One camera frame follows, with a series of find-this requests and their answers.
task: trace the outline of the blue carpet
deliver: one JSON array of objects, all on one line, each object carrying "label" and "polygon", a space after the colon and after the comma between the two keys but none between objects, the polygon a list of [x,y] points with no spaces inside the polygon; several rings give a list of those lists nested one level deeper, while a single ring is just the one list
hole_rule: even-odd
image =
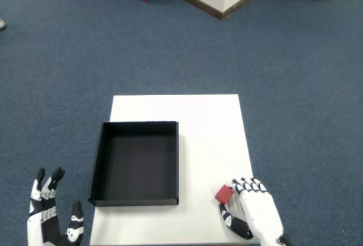
[{"label": "blue carpet", "polygon": [[363,0],[0,0],[0,245],[26,245],[39,167],[86,201],[115,94],[238,93],[256,177],[296,245],[362,245]]}]

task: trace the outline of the white robotic hand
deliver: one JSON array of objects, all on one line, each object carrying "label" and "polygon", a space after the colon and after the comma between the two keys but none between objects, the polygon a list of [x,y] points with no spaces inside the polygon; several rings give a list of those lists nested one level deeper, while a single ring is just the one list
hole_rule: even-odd
[{"label": "white robotic hand", "polygon": [[257,237],[261,246],[292,245],[288,235],[284,234],[271,194],[258,179],[234,179],[232,188],[239,194],[247,223],[233,217],[224,205],[220,205],[222,217],[229,229],[245,239]]},{"label": "white robotic hand", "polygon": [[64,170],[57,168],[41,187],[44,169],[35,178],[30,196],[27,222],[28,246],[79,246],[83,236],[83,213],[81,203],[73,203],[72,217],[65,234],[60,233],[56,202],[58,182]]}]

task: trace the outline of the small red block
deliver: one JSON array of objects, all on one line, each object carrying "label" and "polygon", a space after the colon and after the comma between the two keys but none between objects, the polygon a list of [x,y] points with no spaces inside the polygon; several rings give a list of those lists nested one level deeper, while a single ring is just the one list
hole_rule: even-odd
[{"label": "small red block", "polygon": [[223,185],[221,189],[217,192],[215,198],[218,202],[225,205],[227,201],[232,197],[233,191],[228,186]]}]

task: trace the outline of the black box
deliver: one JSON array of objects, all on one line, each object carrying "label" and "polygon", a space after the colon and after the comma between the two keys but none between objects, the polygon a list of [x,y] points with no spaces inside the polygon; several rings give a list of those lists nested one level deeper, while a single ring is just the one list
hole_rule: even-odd
[{"label": "black box", "polygon": [[95,206],[177,205],[178,123],[105,122],[89,201]]}]

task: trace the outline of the white table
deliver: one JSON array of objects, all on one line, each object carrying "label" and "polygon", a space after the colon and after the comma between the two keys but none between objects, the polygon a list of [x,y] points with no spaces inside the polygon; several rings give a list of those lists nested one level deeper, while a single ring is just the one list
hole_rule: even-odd
[{"label": "white table", "polygon": [[115,96],[110,121],[179,122],[179,205],[96,207],[91,245],[246,243],[214,199],[252,177],[238,95]]}]

